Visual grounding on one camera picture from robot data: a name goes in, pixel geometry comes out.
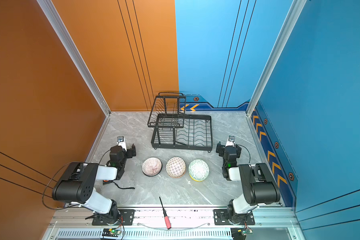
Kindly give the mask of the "pink striped bowl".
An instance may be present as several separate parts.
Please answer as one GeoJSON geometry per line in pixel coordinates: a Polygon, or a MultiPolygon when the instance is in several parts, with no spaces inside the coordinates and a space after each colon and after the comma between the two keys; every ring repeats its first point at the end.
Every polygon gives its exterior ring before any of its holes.
{"type": "Polygon", "coordinates": [[[163,164],[158,158],[148,158],[142,164],[142,172],[145,176],[154,177],[158,175],[163,168],[163,164]]]}

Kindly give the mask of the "brown dotted bowl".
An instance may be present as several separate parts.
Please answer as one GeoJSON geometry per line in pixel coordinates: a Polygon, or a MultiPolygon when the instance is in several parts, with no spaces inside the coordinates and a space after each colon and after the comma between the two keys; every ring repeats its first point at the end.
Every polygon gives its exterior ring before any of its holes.
{"type": "Polygon", "coordinates": [[[166,163],[166,172],[171,178],[180,178],[186,172],[186,162],[180,157],[173,157],[166,163]]]}

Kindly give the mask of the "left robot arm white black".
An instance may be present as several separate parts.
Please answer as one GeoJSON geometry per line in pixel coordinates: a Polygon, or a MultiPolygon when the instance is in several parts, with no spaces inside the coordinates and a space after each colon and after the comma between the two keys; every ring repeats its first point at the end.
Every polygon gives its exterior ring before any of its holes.
{"type": "Polygon", "coordinates": [[[71,162],[52,190],[52,199],[70,204],[70,207],[82,207],[92,212],[86,219],[92,219],[92,225],[119,226],[123,224],[123,215],[115,200],[104,197],[95,190],[95,182],[104,185],[113,184],[121,179],[128,159],[137,155],[136,146],[127,149],[123,144],[110,148],[110,160],[106,165],[98,163],[71,162]]]}

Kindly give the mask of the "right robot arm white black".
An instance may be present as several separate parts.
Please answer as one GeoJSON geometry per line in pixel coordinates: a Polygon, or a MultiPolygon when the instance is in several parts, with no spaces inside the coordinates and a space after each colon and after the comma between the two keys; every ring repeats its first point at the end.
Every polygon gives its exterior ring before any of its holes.
{"type": "Polygon", "coordinates": [[[232,141],[217,144],[216,153],[223,158],[222,174],[227,181],[240,182],[242,193],[230,200],[223,221],[231,225],[254,224],[252,212],[260,205],[271,205],[281,200],[280,189],[265,163],[239,165],[242,147],[232,141]]]}

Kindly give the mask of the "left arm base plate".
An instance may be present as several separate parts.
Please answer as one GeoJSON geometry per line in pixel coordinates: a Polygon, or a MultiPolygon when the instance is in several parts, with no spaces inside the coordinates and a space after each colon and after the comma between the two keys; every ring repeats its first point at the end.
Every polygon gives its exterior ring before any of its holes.
{"type": "Polygon", "coordinates": [[[131,226],[135,217],[134,209],[118,209],[115,214],[94,214],[92,217],[93,226],[131,226]]]}

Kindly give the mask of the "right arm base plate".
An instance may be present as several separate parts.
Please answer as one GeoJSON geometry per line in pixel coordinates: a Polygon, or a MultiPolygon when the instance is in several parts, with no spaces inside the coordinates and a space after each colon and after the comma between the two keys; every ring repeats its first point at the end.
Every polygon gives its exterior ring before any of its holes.
{"type": "Polygon", "coordinates": [[[229,213],[227,209],[214,209],[214,223],[217,226],[223,225],[247,225],[254,226],[255,218],[252,212],[247,214],[229,213]]]}

